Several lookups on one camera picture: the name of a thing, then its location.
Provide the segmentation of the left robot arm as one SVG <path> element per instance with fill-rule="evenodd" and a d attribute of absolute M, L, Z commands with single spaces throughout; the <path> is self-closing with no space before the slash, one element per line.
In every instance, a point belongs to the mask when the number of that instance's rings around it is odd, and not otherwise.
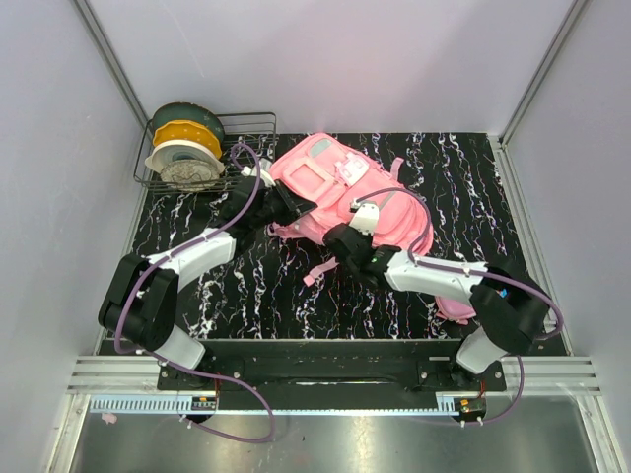
<path fill-rule="evenodd" d="M 175 324 L 178 293 L 203 273 L 242 255 L 256 233 L 271 225 L 291 225 L 317 204 L 277 180 L 270 187 L 246 177 L 219 207 L 219 214 L 198 236 L 175 248 L 119 261 L 99 311 L 100 326 L 114 334 L 114 348 L 132 343 L 161 361 L 179 366 L 178 378 L 193 390 L 212 380 L 206 349 Z"/>

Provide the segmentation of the pink student backpack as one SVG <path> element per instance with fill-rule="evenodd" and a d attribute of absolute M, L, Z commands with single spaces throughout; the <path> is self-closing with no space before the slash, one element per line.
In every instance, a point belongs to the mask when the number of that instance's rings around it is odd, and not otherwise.
<path fill-rule="evenodd" d="M 404 192 L 398 181 L 403 159 L 389 169 L 335 138 L 316 133 L 301 141 L 271 166 L 273 179 L 316 203 L 316 208 L 288 226 L 273 224 L 271 232 L 283 239 L 306 238 L 323 245 L 324 235 L 339 224 L 349 224 L 353 200 L 374 201 L 380 216 L 373 246 L 412 248 L 421 256 L 433 245 L 430 211 L 416 195 Z"/>

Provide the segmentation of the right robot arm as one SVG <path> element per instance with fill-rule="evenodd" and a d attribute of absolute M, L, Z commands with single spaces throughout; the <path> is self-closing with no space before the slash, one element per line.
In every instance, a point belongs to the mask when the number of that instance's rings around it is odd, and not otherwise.
<path fill-rule="evenodd" d="M 506 355 L 525 355 L 538 340 L 556 336 L 558 305 L 510 264 L 465 263 L 418 256 L 397 246 L 374 247 L 372 238 L 347 224 L 328 231 L 324 246 L 366 285 L 456 301 L 471 308 L 478 328 L 466 336 L 448 365 L 453 387 L 469 390 Z"/>

